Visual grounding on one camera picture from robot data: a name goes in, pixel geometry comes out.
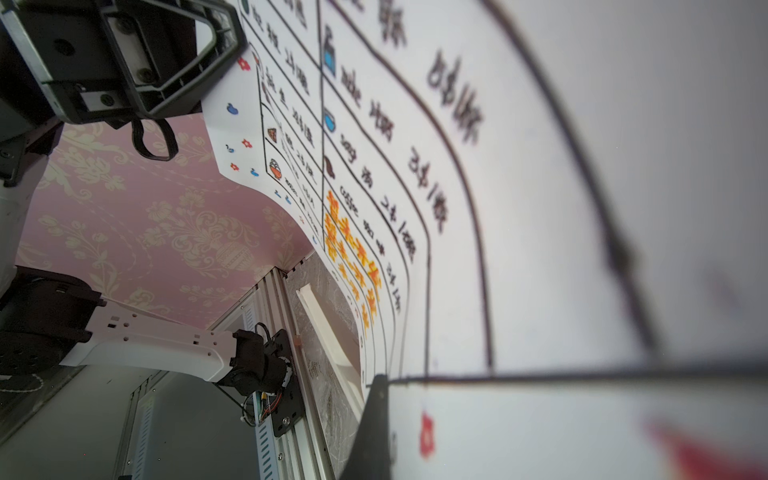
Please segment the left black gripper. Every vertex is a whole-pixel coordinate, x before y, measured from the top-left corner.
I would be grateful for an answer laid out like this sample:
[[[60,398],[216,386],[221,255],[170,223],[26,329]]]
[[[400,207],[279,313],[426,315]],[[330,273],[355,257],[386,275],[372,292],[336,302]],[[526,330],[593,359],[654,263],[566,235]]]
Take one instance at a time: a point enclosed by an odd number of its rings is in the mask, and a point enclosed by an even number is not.
[[[186,115],[246,47],[226,1],[3,1],[1,22],[70,124]]]

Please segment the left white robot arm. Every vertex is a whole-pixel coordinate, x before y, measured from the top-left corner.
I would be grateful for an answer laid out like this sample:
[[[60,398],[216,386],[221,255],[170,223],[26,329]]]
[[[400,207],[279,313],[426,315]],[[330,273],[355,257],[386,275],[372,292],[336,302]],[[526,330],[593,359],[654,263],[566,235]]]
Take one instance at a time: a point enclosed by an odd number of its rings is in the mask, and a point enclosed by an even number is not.
[[[266,327],[214,332],[139,314],[85,281],[21,267],[34,192],[67,124],[129,127],[140,156],[178,152],[170,119],[201,100],[246,45],[224,1],[5,1],[1,5],[1,374],[121,365],[278,394],[288,354]]]

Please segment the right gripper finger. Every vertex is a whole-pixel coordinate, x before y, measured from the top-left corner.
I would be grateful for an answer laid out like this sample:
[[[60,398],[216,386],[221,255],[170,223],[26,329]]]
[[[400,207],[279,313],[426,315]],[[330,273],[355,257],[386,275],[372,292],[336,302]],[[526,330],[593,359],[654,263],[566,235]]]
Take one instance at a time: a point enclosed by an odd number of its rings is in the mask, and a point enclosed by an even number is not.
[[[388,387],[385,375],[374,377],[342,480],[391,478]]]

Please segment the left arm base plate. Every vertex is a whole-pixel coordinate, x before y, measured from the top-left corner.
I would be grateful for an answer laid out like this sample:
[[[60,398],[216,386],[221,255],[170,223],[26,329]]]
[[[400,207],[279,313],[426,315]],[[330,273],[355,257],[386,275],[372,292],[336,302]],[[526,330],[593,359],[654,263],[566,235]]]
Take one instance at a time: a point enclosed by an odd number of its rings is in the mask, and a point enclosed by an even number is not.
[[[272,397],[266,407],[274,435],[280,438],[305,418],[306,408],[298,377],[298,362],[292,352],[291,337],[279,330],[265,346],[268,393]]]

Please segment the paper menu sheet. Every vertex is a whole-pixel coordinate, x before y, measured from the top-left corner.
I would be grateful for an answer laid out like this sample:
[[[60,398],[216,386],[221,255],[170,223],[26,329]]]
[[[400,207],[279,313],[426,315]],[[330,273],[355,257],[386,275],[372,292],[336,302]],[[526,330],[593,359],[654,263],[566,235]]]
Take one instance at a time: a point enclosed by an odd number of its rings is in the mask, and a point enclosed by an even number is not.
[[[767,475],[763,1],[238,1],[226,178],[342,291],[391,479]]]

